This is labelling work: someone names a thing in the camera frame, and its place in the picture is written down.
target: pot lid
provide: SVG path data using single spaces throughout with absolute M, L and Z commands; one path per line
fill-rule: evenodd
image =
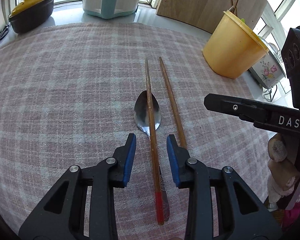
M 15 16 L 16 14 L 34 6 L 35 4 L 41 2 L 43 0 L 24 0 L 23 2 L 19 3 L 11 12 L 9 17 Z

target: cutting board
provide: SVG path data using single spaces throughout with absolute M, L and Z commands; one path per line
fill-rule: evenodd
M 244 18 L 253 29 L 266 3 L 267 0 L 239 0 L 238 17 Z M 230 0 L 161 0 L 156 13 L 213 33 L 223 17 L 223 11 L 230 7 Z

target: chopsticks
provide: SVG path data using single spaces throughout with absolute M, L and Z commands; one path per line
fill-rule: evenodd
M 157 145 L 157 136 L 155 133 L 154 114 L 153 114 L 154 111 L 153 111 L 153 103 L 152 103 L 149 65 L 148 65 L 147 58 L 145 59 L 145 65 L 146 65 L 146 87 L 147 87 L 147 102 L 148 102 L 148 113 L 149 113 L 150 145 L 151 145 L 152 173 L 153 173 L 153 180 L 154 180 L 155 207 L 157 212 L 158 224 L 163 225 L 164 217 L 163 217 L 162 193 L 161 193 L 161 184 L 160 184 L 158 145 Z
M 229 11 L 232 12 L 232 13 L 233 13 L 235 16 L 237 16 L 237 17 L 238 17 L 238 9 L 237 9 L 238 1 L 239 1 L 239 0 L 237 0 L 237 1 L 235 2 L 235 5 L 234 5 L 234 4 L 233 4 L 233 0 L 230 0 L 231 7 L 230 7 L 230 9 L 229 9 Z
M 176 125 L 177 125 L 178 136 L 179 136 L 179 139 L 180 139 L 180 146 L 182 148 L 187 149 L 188 148 L 187 141 L 186 141 L 185 133 L 183 131 L 182 122 L 181 122 L 181 119 L 180 119 L 177 103 L 176 103 L 176 100 L 174 98 L 172 88 L 171 88 L 171 85 L 170 85 L 169 77 L 167 75 L 167 71 L 166 71 L 166 68 L 164 66 L 162 58 L 159 57 L 159 60 L 160 60 L 162 75 L 164 77 L 164 82 L 166 84 L 166 88 L 167 88 L 167 91 L 168 91 L 170 104 L 171 104 L 172 112 L 173 112 L 173 115 L 174 115 L 174 120 L 175 120 Z

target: pink cloth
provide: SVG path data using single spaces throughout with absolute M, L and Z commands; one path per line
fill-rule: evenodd
M 288 228 L 297 220 L 299 215 L 300 215 L 300 202 L 295 203 L 293 209 L 284 210 L 282 229 L 284 231 L 288 230 Z
M 137 149 L 130 182 L 114 189 L 119 240 L 184 237 L 189 190 L 176 188 L 172 179 L 167 136 L 175 134 L 178 141 L 178 132 L 160 56 L 191 157 L 213 168 L 233 167 L 264 201 L 267 132 L 205 108 L 208 93 L 252 98 L 243 77 L 213 72 L 201 51 L 206 42 L 143 24 L 105 22 L 42 28 L 0 48 L 0 214 L 12 230 L 19 231 L 66 169 L 96 165 L 133 132 Z M 157 145 L 170 205 L 163 226 L 155 213 L 149 138 L 133 118 L 136 99 L 146 89 L 145 57 L 161 111 Z M 85 210 L 86 236 L 89 202 Z

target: black pot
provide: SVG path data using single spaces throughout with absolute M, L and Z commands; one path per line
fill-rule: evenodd
M 16 33 L 26 33 L 44 23 L 53 12 L 54 0 L 42 0 L 39 3 L 9 17 Z

